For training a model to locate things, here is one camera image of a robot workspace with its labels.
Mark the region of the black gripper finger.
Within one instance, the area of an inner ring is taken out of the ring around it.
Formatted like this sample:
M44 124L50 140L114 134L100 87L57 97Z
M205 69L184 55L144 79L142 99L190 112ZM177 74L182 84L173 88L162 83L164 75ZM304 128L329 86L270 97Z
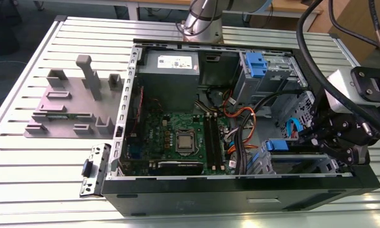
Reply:
M310 126L298 132L298 144L309 144L313 139L317 144L336 144L334 118L314 117Z
M322 153L348 166L369 164L368 145L356 145L338 139L310 139L310 143Z

